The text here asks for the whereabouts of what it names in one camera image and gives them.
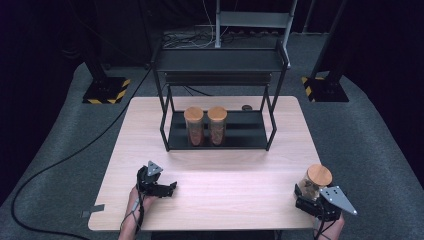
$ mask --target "wooden tabletop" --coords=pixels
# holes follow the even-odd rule
[[[174,97],[174,103],[177,110],[192,105],[240,110],[246,104],[257,110],[261,98]],[[295,207],[293,191],[308,167],[320,163],[318,154],[296,98],[280,97],[274,116],[278,129],[269,151],[167,152],[159,99],[132,99],[95,203],[104,204],[104,211],[92,213],[89,228],[119,230],[137,171],[149,160],[164,169],[159,184],[178,185],[171,198],[155,201],[142,230],[311,228],[309,215]],[[266,109],[264,120],[269,136]]]

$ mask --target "wooden lid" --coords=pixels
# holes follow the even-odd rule
[[[210,108],[208,110],[208,117],[212,121],[222,121],[227,117],[227,110],[221,106]]]
[[[327,186],[333,181],[333,176],[331,175],[328,168],[322,166],[321,164],[314,164],[308,168],[308,177],[309,179],[319,186]]]
[[[203,110],[200,107],[189,107],[184,111],[187,121],[199,121],[203,118]]]

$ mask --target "shelf bottom tier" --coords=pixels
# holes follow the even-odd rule
[[[219,146],[212,144],[207,114],[204,116],[205,139],[201,146],[193,147],[188,141],[184,112],[174,112],[168,137],[169,149],[266,149],[267,137],[261,111],[228,111],[225,140]]]

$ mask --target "glass jar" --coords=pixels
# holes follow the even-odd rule
[[[200,107],[189,107],[184,111],[184,118],[189,144],[192,146],[202,145],[205,138],[203,132],[203,110]]]
[[[319,190],[327,187],[332,180],[333,176],[330,170],[321,164],[314,164],[308,168],[298,186],[303,197],[315,201],[319,197]]]
[[[224,143],[227,110],[217,106],[208,110],[209,118],[209,138],[213,145],[219,146]]]

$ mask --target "tape piece on table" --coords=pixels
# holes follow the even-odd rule
[[[104,210],[105,210],[105,205],[104,204],[97,205],[97,206],[92,206],[90,208],[90,210],[82,211],[81,212],[81,218],[88,218],[88,217],[91,216],[91,213],[93,213],[93,212],[101,212],[101,211],[104,211]]]

